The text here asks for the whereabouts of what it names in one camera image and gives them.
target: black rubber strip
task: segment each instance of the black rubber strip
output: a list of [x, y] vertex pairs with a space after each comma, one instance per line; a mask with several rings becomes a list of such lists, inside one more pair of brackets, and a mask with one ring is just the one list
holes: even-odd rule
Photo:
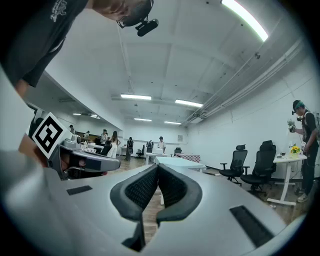
[[66, 191], [68, 192], [69, 196], [72, 196], [72, 195], [80, 194], [89, 190], [92, 190], [92, 187], [86, 185], [86, 186], [70, 188], [70, 189], [67, 189]]
[[231, 208], [230, 212], [257, 248], [274, 237], [272, 233], [243, 205]]

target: fluorescent light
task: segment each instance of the fluorescent light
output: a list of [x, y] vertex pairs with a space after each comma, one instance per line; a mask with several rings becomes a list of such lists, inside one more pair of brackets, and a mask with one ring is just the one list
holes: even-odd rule
[[172, 125], [181, 125], [180, 122], [168, 122], [168, 121], [165, 121], [166, 124], [172, 124]]
[[203, 106], [203, 104], [199, 104], [199, 103], [195, 103], [195, 102], [191, 102], [191, 101], [180, 100], [180, 99], [177, 99], [175, 101], [175, 103], [194, 106], [194, 107], [198, 107], [198, 108], [201, 108]]
[[141, 96], [141, 95], [132, 95], [132, 94], [121, 94], [121, 97], [125, 99], [151, 100], [150, 96]]
[[152, 121], [152, 120], [150, 120], [150, 119], [141, 119], [141, 118], [135, 118], [134, 120], [147, 121], [147, 122], [151, 122], [151, 121]]
[[266, 41], [268, 34], [264, 28], [259, 24], [259, 22], [239, 3], [234, 0], [222, 0], [221, 3], [226, 7], [230, 8], [236, 14], [238, 14], [242, 19], [244, 19], [251, 28], [259, 35], [262, 41]]

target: ceiling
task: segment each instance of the ceiling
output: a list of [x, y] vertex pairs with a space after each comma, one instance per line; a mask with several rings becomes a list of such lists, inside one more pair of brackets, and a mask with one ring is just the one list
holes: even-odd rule
[[[182, 123], [197, 109], [175, 104], [176, 99], [210, 99], [215, 107], [265, 72], [300, 36], [271, 0], [238, 0], [269, 35], [264, 43], [220, 0], [154, 2], [149, 18], [158, 19], [159, 27], [144, 37], [134, 27], [121, 29], [85, 10], [64, 46], [73, 62], [60, 57], [97, 101], [101, 94], [111, 96], [125, 119]], [[122, 99], [125, 93], [152, 96], [152, 101]]]

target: sneaker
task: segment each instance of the sneaker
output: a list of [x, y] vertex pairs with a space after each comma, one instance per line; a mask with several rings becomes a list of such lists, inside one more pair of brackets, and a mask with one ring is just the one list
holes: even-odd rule
[[297, 199], [298, 203], [303, 203], [307, 200], [308, 200], [308, 196], [305, 193], [303, 193], [303, 195], [298, 197], [298, 199]]

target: woman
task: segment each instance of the woman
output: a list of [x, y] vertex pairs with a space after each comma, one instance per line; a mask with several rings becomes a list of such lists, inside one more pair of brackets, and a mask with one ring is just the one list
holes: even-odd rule
[[118, 140], [118, 134], [116, 130], [113, 132], [113, 135], [109, 140], [111, 141], [112, 148], [106, 156], [108, 158], [116, 158], [118, 146], [121, 144], [121, 142]]
[[132, 137], [130, 137], [129, 140], [126, 142], [125, 160], [130, 161], [131, 154], [133, 152], [134, 152], [134, 141], [132, 140]]
[[108, 133], [106, 129], [103, 129], [103, 133], [101, 134], [100, 144], [104, 146], [106, 141], [108, 140]]

